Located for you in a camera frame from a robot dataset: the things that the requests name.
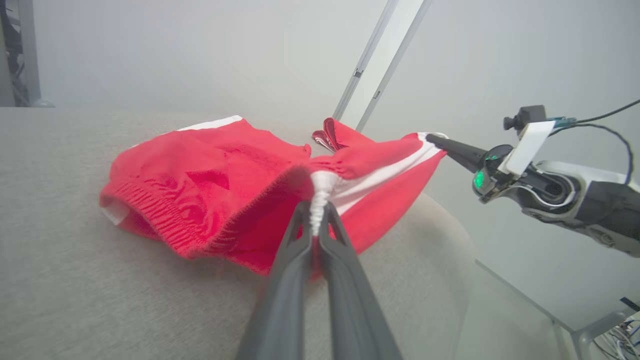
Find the green light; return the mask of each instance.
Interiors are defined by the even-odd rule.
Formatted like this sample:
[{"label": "green light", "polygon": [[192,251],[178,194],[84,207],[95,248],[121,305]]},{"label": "green light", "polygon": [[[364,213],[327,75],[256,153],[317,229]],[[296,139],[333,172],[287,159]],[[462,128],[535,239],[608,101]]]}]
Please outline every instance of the green light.
[{"label": "green light", "polygon": [[480,170],[476,172],[476,178],[474,179],[474,185],[476,186],[476,188],[482,187],[483,181],[484,181],[484,174],[482,173],[482,170]]}]

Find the metal frame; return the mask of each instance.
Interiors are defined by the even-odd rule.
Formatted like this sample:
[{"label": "metal frame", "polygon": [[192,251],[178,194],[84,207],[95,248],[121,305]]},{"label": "metal frame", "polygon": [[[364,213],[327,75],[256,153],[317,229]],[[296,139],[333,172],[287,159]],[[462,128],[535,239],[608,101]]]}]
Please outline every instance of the metal frame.
[{"label": "metal frame", "polygon": [[4,49],[4,33],[0,26],[0,106],[15,106],[11,88],[11,74]]},{"label": "metal frame", "polygon": [[418,12],[415,14],[415,17],[413,18],[413,21],[409,26],[409,30],[407,30],[402,42],[400,43],[400,47],[398,47],[396,55],[394,56],[393,60],[391,60],[391,64],[389,64],[389,68],[387,69],[387,71],[385,72],[385,75],[382,77],[382,80],[380,81],[380,85],[378,85],[375,95],[373,95],[373,98],[371,99],[371,101],[369,101],[369,105],[367,106],[367,109],[365,110],[364,114],[362,115],[362,118],[360,119],[358,125],[356,126],[356,131],[362,132],[362,129],[364,128],[367,121],[369,120],[369,117],[371,116],[373,109],[376,107],[376,104],[378,103],[378,99],[380,98],[380,95],[382,95],[382,92],[387,87],[387,84],[389,84],[389,80],[391,79],[391,76],[396,71],[396,68],[400,63],[400,60],[402,59],[407,47],[409,47],[409,43],[411,42],[411,39],[413,39],[415,32],[418,30],[418,27],[420,26],[420,23],[424,18],[424,14],[426,14],[427,10],[429,9],[429,6],[431,6],[431,2],[432,0],[423,0],[422,4],[420,5]]},{"label": "metal frame", "polygon": [[635,311],[628,307],[624,311],[611,313],[583,329],[571,332],[571,340],[573,341],[575,353],[578,355],[578,360],[591,360],[591,354],[589,353],[591,342],[598,336],[613,329],[616,325],[624,322],[626,318],[634,313]]},{"label": "metal frame", "polygon": [[29,105],[36,108],[53,108],[53,104],[49,101],[42,100],[42,93],[40,92],[33,0],[19,0],[18,12],[20,14],[20,36],[22,37],[24,75],[27,79]]},{"label": "metal frame", "polygon": [[369,38],[369,42],[367,43],[367,46],[365,46],[364,52],[362,53],[360,60],[358,60],[356,69],[354,70],[353,75],[349,79],[349,83],[347,84],[347,87],[344,89],[344,93],[342,93],[342,97],[338,102],[338,106],[333,112],[333,118],[335,120],[340,121],[340,118],[342,117],[344,110],[347,108],[347,104],[349,104],[349,100],[351,100],[351,96],[353,95],[353,92],[355,92],[356,87],[358,86],[358,82],[362,77],[362,73],[367,68],[367,65],[369,64],[369,60],[371,59],[371,56],[373,55],[373,52],[376,49],[376,46],[378,46],[378,42],[380,41],[382,34],[385,32],[385,28],[389,23],[389,19],[391,19],[391,15],[393,15],[394,10],[396,9],[396,5],[398,4],[398,1],[399,0],[388,0],[384,10],[382,10],[380,19],[378,19],[378,23],[376,24],[376,27],[373,29],[373,34],[371,34],[371,37]]}]

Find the white trim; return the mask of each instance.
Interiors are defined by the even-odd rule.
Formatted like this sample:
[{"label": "white trim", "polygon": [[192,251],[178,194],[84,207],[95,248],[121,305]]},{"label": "white trim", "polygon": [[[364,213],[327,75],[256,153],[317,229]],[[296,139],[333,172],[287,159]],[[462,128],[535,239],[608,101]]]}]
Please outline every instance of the white trim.
[{"label": "white trim", "polygon": [[218,127],[223,127],[225,125],[233,124],[234,122],[242,120],[242,116],[234,115],[232,117],[227,117],[224,119],[201,122],[199,124],[183,127],[182,129],[178,129],[176,131],[185,131],[185,130],[201,130],[201,129],[216,129]]},{"label": "white trim", "polygon": [[111,220],[113,225],[120,225],[130,212],[129,207],[119,200],[113,200],[109,206],[100,209],[103,214]]},{"label": "white trim", "polygon": [[323,138],[314,138],[314,140],[319,143],[320,145],[326,147],[327,149],[331,150],[331,152],[335,152],[336,149],[334,149],[331,145],[327,144],[325,142],[325,140]]},{"label": "white trim", "polygon": [[339,177],[336,173],[327,170],[311,173],[311,180],[316,192],[314,198],[311,200],[312,209],[316,209],[316,213],[312,212],[312,234],[314,236],[318,235],[320,222],[324,215],[324,205],[327,201],[331,201],[338,211],[338,214],[342,215],[357,204],[358,201],[376,191],[389,180],[411,170],[438,154],[441,150],[425,140],[427,134],[428,133],[417,133],[418,139],[422,141],[422,147],[418,149],[418,151],[396,163],[381,167],[357,179],[346,180]]}]

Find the red fabric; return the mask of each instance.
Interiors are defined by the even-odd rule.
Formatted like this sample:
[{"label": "red fabric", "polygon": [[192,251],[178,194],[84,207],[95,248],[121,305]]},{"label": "red fabric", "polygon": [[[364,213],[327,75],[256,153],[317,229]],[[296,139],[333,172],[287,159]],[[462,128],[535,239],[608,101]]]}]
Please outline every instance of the red fabric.
[{"label": "red fabric", "polygon": [[[285,143],[244,119],[215,129],[174,131],[117,157],[100,206],[125,204],[130,211],[118,226],[163,241],[182,257],[223,256],[266,275],[293,209],[315,194],[311,174],[322,170],[337,174],[345,186],[358,185],[415,157],[424,144],[412,134],[309,159],[308,145]],[[443,155],[440,151],[373,188],[342,214],[358,253],[402,217]]]},{"label": "red fabric", "polygon": [[375,143],[370,138],[331,117],[324,120],[323,130],[315,131],[313,137],[321,139],[334,152],[345,147]]}]

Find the white wall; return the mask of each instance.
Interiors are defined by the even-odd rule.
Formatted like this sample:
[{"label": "white wall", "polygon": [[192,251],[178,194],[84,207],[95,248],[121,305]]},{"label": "white wall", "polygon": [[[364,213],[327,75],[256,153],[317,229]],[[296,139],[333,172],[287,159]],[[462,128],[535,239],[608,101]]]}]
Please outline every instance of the white wall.
[{"label": "white wall", "polygon": [[380,37],[369,64],[349,100],[349,104],[344,109],[342,118],[340,118],[341,123],[353,129],[356,128],[421,4],[422,0],[398,0],[385,32]]},{"label": "white wall", "polygon": [[[490,149],[516,143],[502,119],[521,106],[579,119],[611,111],[640,98],[638,19],[640,2],[629,0],[434,0],[363,134],[441,131]],[[601,123],[640,153],[640,106]],[[557,135],[537,158],[626,172],[624,146],[595,129]],[[625,309],[622,296],[640,300],[640,260],[541,224],[510,200],[482,205],[471,179],[444,159],[426,192],[467,228],[486,266],[569,328]]]},{"label": "white wall", "polygon": [[386,0],[33,0],[59,108],[332,115]]},{"label": "white wall", "polygon": [[474,270],[456,360],[568,360],[550,318],[480,266]]}]

